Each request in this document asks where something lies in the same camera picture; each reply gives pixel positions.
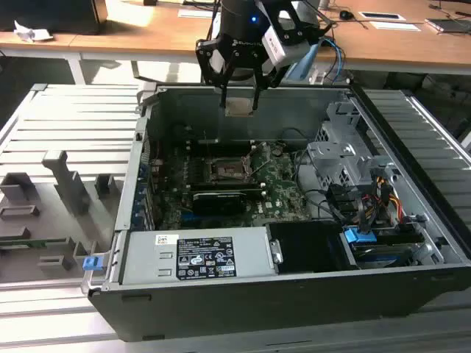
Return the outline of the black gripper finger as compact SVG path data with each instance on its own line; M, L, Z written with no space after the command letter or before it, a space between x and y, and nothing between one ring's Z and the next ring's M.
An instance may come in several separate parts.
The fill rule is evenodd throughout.
M227 85L231 77L231 50L228 49L228 44L229 40L225 36L196 42L196 58L202 78L206 85L221 89L221 108L226 107ZM222 64L218 70L211 65L211 60L216 58L216 52L222 58Z
M267 59L267 54L262 54L260 49L252 51L253 57L253 74L255 77L255 93L253 97L252 110L256 111L258 108L258 101L260 94L263 90L268 88L276 88L281 83L282 79L290 69L290 65L281 68L273 68L267 75L263 74L262 65Z

